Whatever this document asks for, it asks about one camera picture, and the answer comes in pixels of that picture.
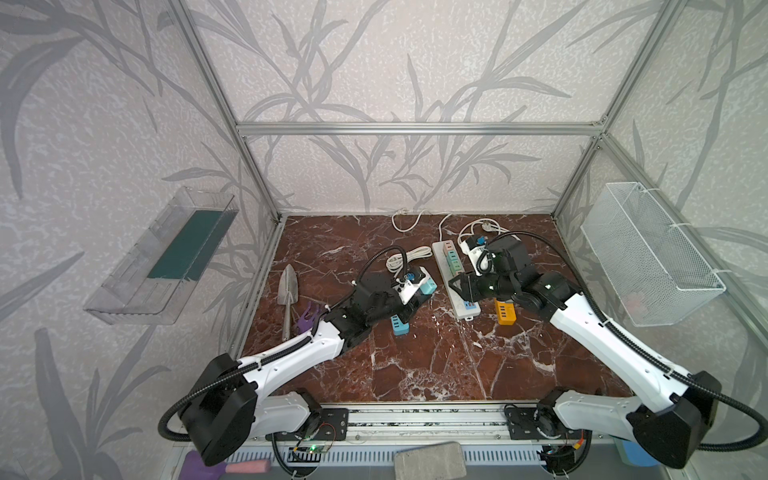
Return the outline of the blue power strip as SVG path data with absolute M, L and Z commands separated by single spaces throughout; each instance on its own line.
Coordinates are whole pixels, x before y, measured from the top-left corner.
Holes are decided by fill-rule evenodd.
M 390 318 L 392 330 L 395 336 L 407 335 L 410 331 L 410 325 L 408 322 L 403 321 L 398 315 L 393 315 Z

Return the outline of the orange power strip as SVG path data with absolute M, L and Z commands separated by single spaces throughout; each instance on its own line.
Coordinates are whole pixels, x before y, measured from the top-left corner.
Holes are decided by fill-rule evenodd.
M 516 310 L 513 303 L 501 302 L 496 300 L 494 302 L 494 306 L 495 306 L 497 321 L 499 325 L 511 326 L 516 323 L 517 315 L 516 315 Z

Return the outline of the teal cube charger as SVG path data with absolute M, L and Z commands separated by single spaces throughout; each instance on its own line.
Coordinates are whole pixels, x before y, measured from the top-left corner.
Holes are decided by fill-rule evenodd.
M 423 295 L 431 296 L 437 289 L 437 285 L 433 279 L 426 279 L 419 287 L 420 292 Z

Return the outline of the white multicolour power strip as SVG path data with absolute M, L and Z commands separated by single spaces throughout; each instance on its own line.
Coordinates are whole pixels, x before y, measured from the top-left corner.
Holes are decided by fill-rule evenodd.
M 461 287 L 457 277 L 464 273 L 464 267 L 453 241 L 438 241 L 431 245 L 433 257 L 438 265 L 445 289 L 457 320 L 471 321 L 481 313 L 477 302 L 466 301 L 454 287 Z

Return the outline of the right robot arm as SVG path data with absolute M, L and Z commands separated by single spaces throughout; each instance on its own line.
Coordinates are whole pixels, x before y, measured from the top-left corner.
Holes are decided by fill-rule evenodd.
M 698 450 L 736 452 L 767 439 L 767 420 L 753 408 L 722 394 L 720 382 L 706 371 L 692 374 L 656 353 L 605 316 L 588 291 L 557 271 L 537 271 L 523 232 L 494 238 L 472 235 L 460 242 L 472 271 L 456 275 L 449 287 L 462 299 L 511 302 L 577 340 L 631 389 L 628 398 L 555 389 L 539 403 L 545 426 L 592 430 L 633 441 L 659 463 L 686 466 Z M 719 405 L 752 418 L 751 436 L 713 444 L 704 438 Z

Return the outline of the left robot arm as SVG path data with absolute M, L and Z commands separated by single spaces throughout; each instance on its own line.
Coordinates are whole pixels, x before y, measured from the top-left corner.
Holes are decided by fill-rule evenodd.
M 159 435 L 192 443 L 203 463 L 213 466 L 254 436 L 305 429 L 317 422 L 319 403 L 308 393 L 281 395 L 279 389 L 358 346 L 378 322 L 407 323 L 436 289 L 425 268 L 402 280 L 388 273 L 364 275 L 306 332 L 256 355 L 211 360 L 189 393 L 161 416 Z

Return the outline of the purple pink garden rake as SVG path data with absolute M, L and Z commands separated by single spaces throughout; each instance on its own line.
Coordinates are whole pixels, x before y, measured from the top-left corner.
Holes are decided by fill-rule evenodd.
M 312 330 L 315 327 L 322 310 L 323 307 L 321 304 L 311 301 L 296 321 L 298 333 L 303 334 Z

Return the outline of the grey garden trowel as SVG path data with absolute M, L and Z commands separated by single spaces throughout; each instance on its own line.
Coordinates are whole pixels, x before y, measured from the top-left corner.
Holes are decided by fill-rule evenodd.
M 281 340 L 291 338 L 291 306 L 298 300 L 298 279 L 294 267 L 288 264 L 283 270 L 277 293 L 277 303 L 284 307 Z

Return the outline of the grey sponge block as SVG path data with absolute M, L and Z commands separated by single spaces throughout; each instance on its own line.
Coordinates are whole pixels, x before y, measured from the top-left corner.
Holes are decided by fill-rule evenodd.
M 463 449 L 457 442 L 399 452 L 394 457 L 394 469 L 397 480 L 450 480 L 467 475 Z

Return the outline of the blue sponge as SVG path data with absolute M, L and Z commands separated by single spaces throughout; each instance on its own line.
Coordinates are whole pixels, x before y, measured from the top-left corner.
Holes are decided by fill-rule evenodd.
M 637 443 L 623 439 L 614 439 L 614 443 L 622 462 L 626 465 L 639 468 L 655 467 L 658 465 L 658 461 Z

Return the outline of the purple pink brush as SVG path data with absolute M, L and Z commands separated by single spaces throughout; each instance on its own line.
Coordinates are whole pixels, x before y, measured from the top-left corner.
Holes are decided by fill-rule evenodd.
M 206 466 L 197 451 L 189 452 L 183 461 L 179 480 L 217 480 L 224 474 L 263 474 L 271 470 L 269 459 L 239 463 L 221 462 Z

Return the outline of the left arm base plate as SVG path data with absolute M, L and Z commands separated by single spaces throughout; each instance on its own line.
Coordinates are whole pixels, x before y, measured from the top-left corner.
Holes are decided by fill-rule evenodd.
M 347 408 L 323 408 L 312 413 L 309 419 L 294 432 L 278 432 L 278 441 L 342 441 L 346 439 L 350 410 Z

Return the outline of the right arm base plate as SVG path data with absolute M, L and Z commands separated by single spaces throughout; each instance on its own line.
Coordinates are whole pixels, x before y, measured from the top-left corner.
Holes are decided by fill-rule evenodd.
M 582 430 L 567 428 L 548 407 L 506 404 L 503 407 L 503 415 L 512 440 L 576 443 L 583 439 Z

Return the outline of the clear plastic wall tray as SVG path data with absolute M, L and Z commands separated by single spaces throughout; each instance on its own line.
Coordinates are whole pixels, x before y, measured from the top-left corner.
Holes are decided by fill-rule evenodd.
M 231 193 L 179 188 L 84 311 L 109 325 L 174 324 L 238 213 Z

